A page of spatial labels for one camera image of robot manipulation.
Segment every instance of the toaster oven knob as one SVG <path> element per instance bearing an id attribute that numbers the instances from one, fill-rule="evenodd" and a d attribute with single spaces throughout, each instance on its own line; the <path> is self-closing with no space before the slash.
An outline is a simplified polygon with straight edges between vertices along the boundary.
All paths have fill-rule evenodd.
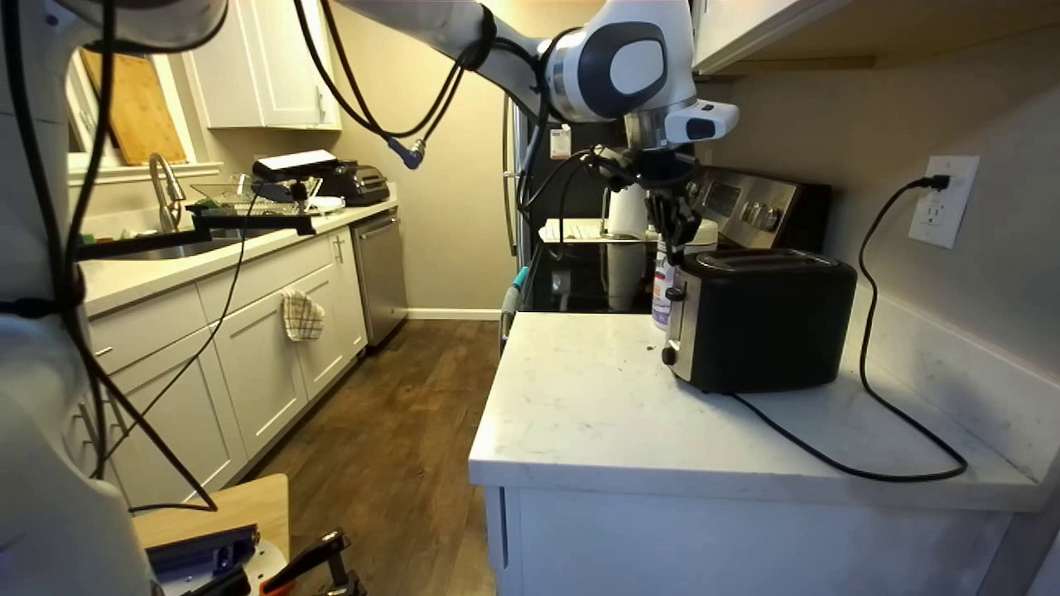
<path id="1" fill-rule="evenodd" d="M 764 231 L 774 231 L 774 228 L 781 228 L 781 217 L 784 217 L 781 209 L 764 209 L 757 227 Z"/>
<path id="2" fill-rule="evenodd" d="M 752 205 L 743 212 L 743 222 L 757 227 L 757 222 L 762 222 L 762 201 L 752 201 Z"/>
<path id="3" fill-rule="evenodd" d="M 666 301 L 687 301 L 689 292 L 682 286 L 666 287 Z"/>
<path id="4" fill-rule="evenodd" d="M 676 348 L 674 348 L 674 344 L 663 348 L 663 364 L 666 364 L 666 367 L 676 364 Z"/>

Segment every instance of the drawer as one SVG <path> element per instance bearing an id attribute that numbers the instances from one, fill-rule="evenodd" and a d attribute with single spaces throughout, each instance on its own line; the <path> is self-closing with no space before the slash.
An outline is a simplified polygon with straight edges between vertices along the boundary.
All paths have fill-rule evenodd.
<path id="1" fill-rule="evenodd" d="M 93 354 L 105 372 L 124 372 L 131 360 L 205 328 L 197 286 L 152 296 L 128 308 L 89 321 Z"/>
<path id="2" fill-rule="evenodd" d="M 244 262 L 234 280 L 234 296 L 229 311 L 244 308 L 264 296 L 276 296 L 277 287 L 288 287 L 293 283 L 325 270 L 341 255 L 341 240 L 347 240 L 347 228 Z M 226 308 L 233 271 L 234 270 L 226 270 L 198 283 L 201 311 L 208 321 L 216 321 Z"/>

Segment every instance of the towel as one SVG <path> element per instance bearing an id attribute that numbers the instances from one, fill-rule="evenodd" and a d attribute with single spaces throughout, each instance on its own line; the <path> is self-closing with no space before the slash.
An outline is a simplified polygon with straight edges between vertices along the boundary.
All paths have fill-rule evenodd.
<path id="1" fill-rule="evenodd" d="M 305 292 L 288 292 L 285 301 L 285 335 L 288 340 L 316 340 L 325 330 L 325 308 Z"/>

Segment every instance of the dishwasher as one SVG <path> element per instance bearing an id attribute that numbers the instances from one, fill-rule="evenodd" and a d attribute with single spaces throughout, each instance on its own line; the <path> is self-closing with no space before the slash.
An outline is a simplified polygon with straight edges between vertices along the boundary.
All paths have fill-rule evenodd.
<path id="1" fill-rule="evenodd" d="M 384 212 L 354 227 L 369 348 L 382 348 L 406 318 L 402 219 Z"/>

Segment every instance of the white countertop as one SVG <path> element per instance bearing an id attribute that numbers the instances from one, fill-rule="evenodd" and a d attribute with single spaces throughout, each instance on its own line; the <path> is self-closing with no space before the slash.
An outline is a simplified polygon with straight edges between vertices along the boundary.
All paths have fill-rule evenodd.
<path id="1" fill-rule="evenodd" d="M 319 217 L 310 219 L 316 231 L 332 231 L 341 227 L 354 227 L 361 219 L 382 217 L 388 209 L 398 209 L 398 199 L 391 195 L 388 201 L 369 205 L 369 209 L 345 209 L 333 217 Z M 259 240 L 244 242 L 243 258 L 261 258 L 269 252 L 277 252 L 285 246 L 299 246 L 307 234 L 299 234 L 293 228 L 280 231 L 269 231 Z M 86 315 L 102 315 L 131 301 L 142 301 L 149 296 L 158 296 L 167 287 L 178 287 L 188 286 L 197 280 L 205 280 L 211 271 L 233 270 L 240 262 L 240 246 L 226 246 L 205 255 L 188 255 L 188 258 L 93 258 L 82 262 L 82 276 L 86 276 Z"/>
<path id="2" fill-rule="evenodd" d="M 540 227 L 537 240 L 545 246 L 558 246 L 559 242 L 559 219 L 545 219 Z M 562 242 L 566 246 L 657 242 L 657 228 L 647 228 L 647 234 L 607 234 L 607 219 L 562 219 Z"/>
<path id="3" fill-rule="evenodd" d="M 522 315 L 504 348 L 470 450 L 481 487 L 691 494 L 738 500 L 1036 510 L 1046 496 L 973 436 L 925 420 L 971 470 L 944 485 L 845 476 L 755 420 L 743 404 L 682 389 L 659 360 L 649 315 Z M 928 474 L 946 460 L 857 389 L 755 393 L 762 410 L 856 467 Z"/>

